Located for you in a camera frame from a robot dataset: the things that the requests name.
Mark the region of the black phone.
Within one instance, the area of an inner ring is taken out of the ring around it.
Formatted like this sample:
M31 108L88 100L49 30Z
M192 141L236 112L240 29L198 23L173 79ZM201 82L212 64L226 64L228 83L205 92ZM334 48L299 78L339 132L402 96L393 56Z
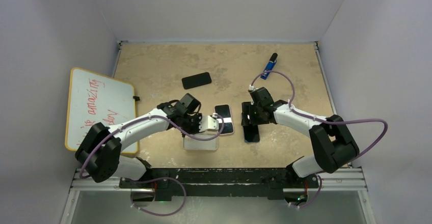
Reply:
M219 125L224 122L224 128L221 135L231 135L234 133L234 123L232 121L231 108L228 104L216 105L214 112L221 116L223 120L218 119Z

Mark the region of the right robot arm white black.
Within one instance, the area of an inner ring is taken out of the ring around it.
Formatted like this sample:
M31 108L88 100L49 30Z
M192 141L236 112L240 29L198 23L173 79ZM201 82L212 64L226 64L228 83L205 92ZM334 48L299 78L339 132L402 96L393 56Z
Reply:
M311 141L313 153L287 166L286 180L293 187L306 177L320 172L333 173L360 154L348 127L338 115L320 117L295 107L284 100L274 101L264 88L249 89L251 102L242 105L242 125L276 124L289 127Z

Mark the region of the clear phone case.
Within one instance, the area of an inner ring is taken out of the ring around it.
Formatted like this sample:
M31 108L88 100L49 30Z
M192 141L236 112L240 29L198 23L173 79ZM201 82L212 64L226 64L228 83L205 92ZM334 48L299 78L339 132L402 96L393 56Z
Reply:
M199 133L193 135L193 137L199 138L199 140L191 138L189 136L185 136L183 138L183 149L190 151L215 151L218 149L218 139L214 138L212 140L208 140L211 137L214 137L214 134L211 133Z

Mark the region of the dark blue phone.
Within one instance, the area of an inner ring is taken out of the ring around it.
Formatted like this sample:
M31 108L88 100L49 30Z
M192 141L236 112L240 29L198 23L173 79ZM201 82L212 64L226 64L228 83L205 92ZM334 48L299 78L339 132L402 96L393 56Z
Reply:
M244 140L246 143L260 142L259 128L256 125L243 126Z

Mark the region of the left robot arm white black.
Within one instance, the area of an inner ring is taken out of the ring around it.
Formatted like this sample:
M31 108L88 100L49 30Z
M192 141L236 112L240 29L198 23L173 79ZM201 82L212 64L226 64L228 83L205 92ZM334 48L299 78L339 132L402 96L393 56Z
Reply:
M138 157L124 157L122 151L145 137L173 127L188 134L199 133L200 108L201 102L187 93L180 100L161 103L149 113L128 122L113 126L95 123L75 153L76 160L82 164L79 177L92 178L96 183L110 177L123 177L131 179L140 188L149 186L151 165Z

